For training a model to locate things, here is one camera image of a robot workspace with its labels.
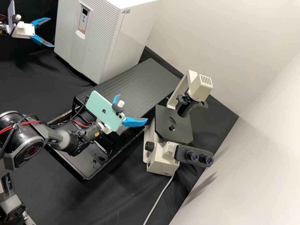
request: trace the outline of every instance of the display screen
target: display screen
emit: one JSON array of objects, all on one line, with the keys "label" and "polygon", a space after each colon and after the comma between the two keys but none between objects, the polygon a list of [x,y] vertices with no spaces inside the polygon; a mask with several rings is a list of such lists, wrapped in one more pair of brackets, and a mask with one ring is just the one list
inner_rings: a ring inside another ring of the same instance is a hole
[{"label": "display screen", "polygon": [[82,13],[84,14],[84,15],[88,15],[88,11],[87,10],[85,10],[85,9],[82,9]]}]

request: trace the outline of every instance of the white appliance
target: white appliance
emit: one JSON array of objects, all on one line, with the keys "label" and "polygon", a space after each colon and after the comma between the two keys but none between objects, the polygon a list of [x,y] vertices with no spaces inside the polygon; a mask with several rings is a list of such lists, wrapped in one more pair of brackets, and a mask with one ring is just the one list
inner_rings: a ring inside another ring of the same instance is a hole
[{"label": "white appliance", "polygon": [[158,0],[59,0],[54,52],[95,83],[135,66]]}]

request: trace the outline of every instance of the mint green smartphone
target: mint green smartphone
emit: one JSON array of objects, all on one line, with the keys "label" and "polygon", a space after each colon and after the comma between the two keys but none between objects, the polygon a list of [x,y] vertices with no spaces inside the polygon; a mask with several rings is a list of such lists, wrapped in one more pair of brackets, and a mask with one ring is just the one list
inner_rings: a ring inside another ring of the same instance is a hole
[{"label": "mint green smartphone", "polygon": [[92,91],[86,108],[112,131],[117,131],[125,118],[122,112],[117,115],[112,104],[97,91]]}]

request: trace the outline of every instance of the microscope base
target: microscope base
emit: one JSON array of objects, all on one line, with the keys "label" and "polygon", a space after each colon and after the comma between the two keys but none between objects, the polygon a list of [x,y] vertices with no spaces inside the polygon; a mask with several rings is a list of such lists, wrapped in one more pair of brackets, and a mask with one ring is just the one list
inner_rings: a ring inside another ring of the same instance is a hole
[{"label": "microscope base", "polygon": [[[153,142],[152,152],[145,150],[146,142]],[[163,141],[155,132],[155,119],[152,120],[144,131],[143,161],[147,164],[147,172],[172,176],[178,169],[180,162],[174,159],[178,144]]]}]

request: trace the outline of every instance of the microscope focus knob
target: microscope focus knob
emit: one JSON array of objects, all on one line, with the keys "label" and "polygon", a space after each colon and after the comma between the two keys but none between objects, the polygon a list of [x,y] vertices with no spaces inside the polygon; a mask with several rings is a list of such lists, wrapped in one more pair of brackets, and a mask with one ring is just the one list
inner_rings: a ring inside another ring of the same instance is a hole
[{"label": "microscope focus knob", "polygon": [[146,142],[145,144],[145,150],[152,152],[154,150],[154,142]]}]

